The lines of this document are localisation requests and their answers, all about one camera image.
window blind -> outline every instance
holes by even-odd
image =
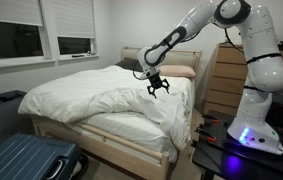
[[[53,0],[58,37],[94,38],[92,0]]]
[[[0,0],[0,22],[42,26],[39,0]]]

bed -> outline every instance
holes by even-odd
[[[193,77],[170,77],[163,67],[182,65],[196,71],[201,51],[166,54],[161,67],[167,74],[162,78],[168,79],[170,94],[159,90],[157,100],[145,91],[149,82],[131,79],[131,67],[122,65],[135,62],[138,51],[124,47],[116,65],[34,88],[24,97],[19,113],[31,115],[37,135],[74,141],[86,152],[142,178],[166,179],[178,149],[190,140],[195,85]]]

white robotic arm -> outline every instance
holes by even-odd
[[[176,44],[191,40],[205,25],[220,28],[236,26],[240,30],[249,73],[237,115],[228,133],[242,145],[282,154],[278,134],[265,122],[272,103],[272,92],[283,88],[283,61],[277,46],[270,13],[266,7],[253,7],[244,0],[223,0],[218,6],[199,1],[162,42],[142,48],[138,60],[143,67],[140,79],[149,79],[150,94],[169,83],[161,80],[156,68]]]

window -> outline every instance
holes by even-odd
[[[89,38],[58,37],[60,54],[91,53]]]
[[[0,22],[0,59],[42,55],[37,26]]]
[[[95,46],[92,0],[0,0],[0,59],[57,60]]]

pillow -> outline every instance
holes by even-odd
[[[122,67],[123,69],[133,70],[133,67],[135,65],[134,71],[136,72],[143,72],[143,68],[140,65],[140,62],[138,60],[125,58],[123,61],[120,61],[116,63],[115,65]]]
[[[192,68],[182,65],[162,65],[160,71],[161,76],[186,77],[190,79],[193,79],[195,76]]]

